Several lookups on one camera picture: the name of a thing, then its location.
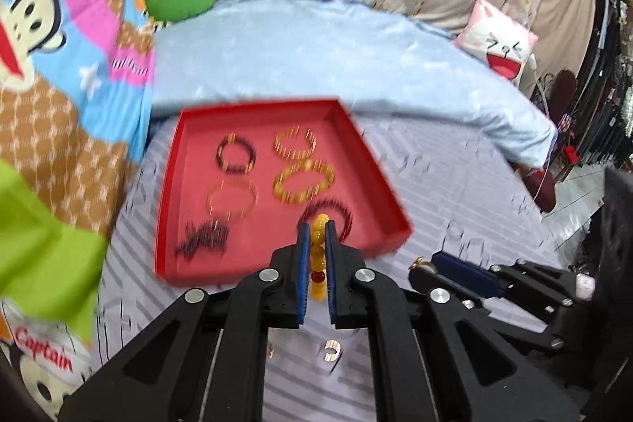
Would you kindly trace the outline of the gold hoop earring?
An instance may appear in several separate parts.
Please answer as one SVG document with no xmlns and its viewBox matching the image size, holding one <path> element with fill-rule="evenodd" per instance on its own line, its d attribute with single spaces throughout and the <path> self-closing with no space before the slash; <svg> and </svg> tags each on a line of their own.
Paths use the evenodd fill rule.
<svg viewBox="0 0 633 422">
<path fill-rule="evenodd" d="M 342 345 L 338 339 L 327 339 L 320 349 L 320 357 L 325 363 L 334 365 L 342 356 Z"/>
<path fill-rule="evenodd" d="M 419 256 L 413 262 L 412 265 L 409 266 L 409 271 L 411 273 L 425 273 L 427 275 L 437 275 L 438 269 L 434 265 L 434 263 L 426 258 Z"/>
</svg>

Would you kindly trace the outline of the garnet bead strand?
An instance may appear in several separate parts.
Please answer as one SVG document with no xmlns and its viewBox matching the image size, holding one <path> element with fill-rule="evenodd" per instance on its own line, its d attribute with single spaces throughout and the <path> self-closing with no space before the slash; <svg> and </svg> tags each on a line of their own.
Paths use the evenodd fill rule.
<svg viewBox="0 0 633 422">
<path fill-rule="evenodd" d="M 226 251 L 226 242 L 229 239 L 229 226 L 217 220 L 209 220 L 195 225 L 188 223 L 184 227 L 184 240 L 180 241 L 175 253 L 192 260 L 199 250 Z"/>
</svg>

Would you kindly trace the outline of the thin gold bangle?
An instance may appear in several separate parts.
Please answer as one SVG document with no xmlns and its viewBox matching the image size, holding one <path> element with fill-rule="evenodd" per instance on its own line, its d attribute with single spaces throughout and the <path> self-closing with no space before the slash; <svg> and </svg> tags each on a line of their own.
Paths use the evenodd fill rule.
<svg viewBox="0 0 633 422">
<path fill-rule="evenodd" d="M 218 221 L 238 221 L 254 209 L 258 199 L 258 188 L 251 181 L 223 179 L 207 195 L 207 214 Z"/>
</svg>

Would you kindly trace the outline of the grey striped bedsheet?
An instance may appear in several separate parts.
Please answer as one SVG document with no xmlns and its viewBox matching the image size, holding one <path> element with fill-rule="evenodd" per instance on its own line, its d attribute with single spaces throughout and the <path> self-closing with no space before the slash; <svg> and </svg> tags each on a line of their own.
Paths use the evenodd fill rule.
<svg viewBox="0 0 633 422">
<path fill-rule="evenodd" d="M 154 274 L 155 224 L 164 168 L 176 123 L 150 132 L 110 238 L 95 309 L 91 364 L 104 365 L 179 295 Z M 556 263 L 555 243 L 531 195 L 497 149 L 468 126 L 406 118 L 367 117 L 358 126 L 382 165 L 413 233 L 374 269 L 408 283 L 419 256 L 444 251 L 482 267 L 517 259 Z M 343 351 L 330 365 L 327 339 Z M 267 421 L 371 421 L 373 381 L 364 331 L 338 332 L 327 308 L 311 303 L 297 331 L 269 336 L 263 417 Z"/>
</svg>

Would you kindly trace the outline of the dark metal chair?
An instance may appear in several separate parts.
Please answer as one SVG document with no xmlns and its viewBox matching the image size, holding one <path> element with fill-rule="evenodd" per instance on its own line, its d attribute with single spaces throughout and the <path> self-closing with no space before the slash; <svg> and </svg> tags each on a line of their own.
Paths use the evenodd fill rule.
<svg viewBox="0 0 633 422">
<path fill-rule="evenodd" d="M 552 86 L 547 94 L 541 93 L 543 107 L 546 115 L 556 127 L 555 139 L 550 146 L 545 165 L 538 169 L 526 172 L 521 178 L 527 187 L 538 210 L 549 213 L 556 207 L 555 179 L 549 167 L 555 158 L 555 154 L 561 146 L 561 135 L 570 125 L 569 108 L 577 88 L 577 79 L 569 70 L 560 71 L 553 79 Z"/>
</svg>

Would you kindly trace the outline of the red cardboard tray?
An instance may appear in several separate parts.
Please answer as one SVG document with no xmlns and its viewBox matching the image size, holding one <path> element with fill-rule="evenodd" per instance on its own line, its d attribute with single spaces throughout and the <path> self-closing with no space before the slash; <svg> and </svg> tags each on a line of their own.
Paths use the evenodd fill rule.
<svg viewBox="0 0 633 422">
<path fill-rule="evenodd" d="M 214 220 L 210 189 L 251 181 L 258 203 L 229 226 L 226 251 L 175 253 L 184 227 Z M 374 258 L 413 233 L 381 167 L 339 100 L 277 100 L 181 112 L 167 159 L 155 236 L 155 274 L 176 286 L 229 284 L 295 242 L 301 223 L 331 218 L 345 244 Z"/>
</svg>

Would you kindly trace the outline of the white cat face pillow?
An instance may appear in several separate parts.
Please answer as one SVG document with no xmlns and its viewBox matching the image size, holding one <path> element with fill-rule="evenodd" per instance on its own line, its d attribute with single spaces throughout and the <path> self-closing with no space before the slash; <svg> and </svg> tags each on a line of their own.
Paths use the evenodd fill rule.
<svg viewBox="0 0 633 422">
<path fill-rule="evenodd" d="M 487 0 L 475 0 L 467 26 L 454 45 L 519 87 L 536 42 L 538 35 Z"/>
</svg>

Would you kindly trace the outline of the light blue blanket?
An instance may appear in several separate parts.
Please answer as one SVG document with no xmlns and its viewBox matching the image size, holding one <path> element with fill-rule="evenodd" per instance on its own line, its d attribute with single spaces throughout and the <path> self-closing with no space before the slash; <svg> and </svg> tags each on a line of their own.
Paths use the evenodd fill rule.
<svg viewBox="0 0 633 422">
<path fill-rule="evenodd" d="M 557 131 L 443 30 L 340 0 L 223 0 L 155 35 L 152 113 L 237 100 L 336 97 L 358 114 L 471 125 L 542 166 Z"/>
</svg>

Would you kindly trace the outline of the cartoon monkey quilt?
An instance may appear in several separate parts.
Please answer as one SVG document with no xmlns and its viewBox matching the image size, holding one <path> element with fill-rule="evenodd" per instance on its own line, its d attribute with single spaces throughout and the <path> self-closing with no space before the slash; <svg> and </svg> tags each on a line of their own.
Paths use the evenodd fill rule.
<svg viewBox="0 0 633 422">
<path fill-rule="evenodd" d="M 1 416 L 53 421 L 91 373 L 93 312 L 148 133 L 143 0 L 1 0 Z"/>
</svg>

